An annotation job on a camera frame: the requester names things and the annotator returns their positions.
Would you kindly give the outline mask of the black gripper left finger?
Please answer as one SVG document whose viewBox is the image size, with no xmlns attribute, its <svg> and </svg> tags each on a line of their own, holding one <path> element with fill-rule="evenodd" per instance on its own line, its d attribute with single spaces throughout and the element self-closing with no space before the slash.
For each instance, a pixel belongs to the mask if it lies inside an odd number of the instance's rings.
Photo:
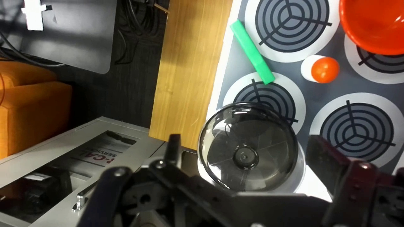
<svg viewBox="0 0 404 227">
<path fill-rule="evenodd" d="M 198 199 L 179 191 L 191 178 L 179 168 L 180 136 L 169 138 L 164 157 L 148 168 L 105 170 L 77 227 L 220 227 Z"/>
</svg>

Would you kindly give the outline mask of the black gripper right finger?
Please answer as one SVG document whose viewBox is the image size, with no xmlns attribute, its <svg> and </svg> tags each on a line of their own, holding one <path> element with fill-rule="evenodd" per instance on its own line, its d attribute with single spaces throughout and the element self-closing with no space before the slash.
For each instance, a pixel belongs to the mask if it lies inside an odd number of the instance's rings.
<svg viewBox="0 0 404 227">
<path fill-rule="evenodd" d="M 305 163 L 332 196 L 323 227 L 404 227 L 404 169 L 395 174 L 342 155 L 319 135 L 308 139 Z"/>
</svg>

